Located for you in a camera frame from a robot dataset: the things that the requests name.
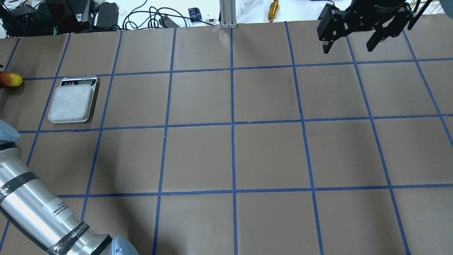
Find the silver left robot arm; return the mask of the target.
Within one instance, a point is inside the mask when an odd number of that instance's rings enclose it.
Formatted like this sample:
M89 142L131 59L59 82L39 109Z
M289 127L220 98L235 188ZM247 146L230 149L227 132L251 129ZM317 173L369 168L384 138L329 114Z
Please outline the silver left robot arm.
M1 214L47 255L137 255L126 238L96 234L21 162L20 134L1 121Z

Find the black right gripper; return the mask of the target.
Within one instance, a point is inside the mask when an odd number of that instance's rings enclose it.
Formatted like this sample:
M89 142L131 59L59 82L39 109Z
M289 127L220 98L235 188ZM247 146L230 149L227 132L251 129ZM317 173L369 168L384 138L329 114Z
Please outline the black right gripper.
M318 18L317 35L323 43L323 52L328 54L341 37L375 31L366 44L367 51L372 52L381 41L398 37L413 14L404 0L353 0L346 10L326 4Z

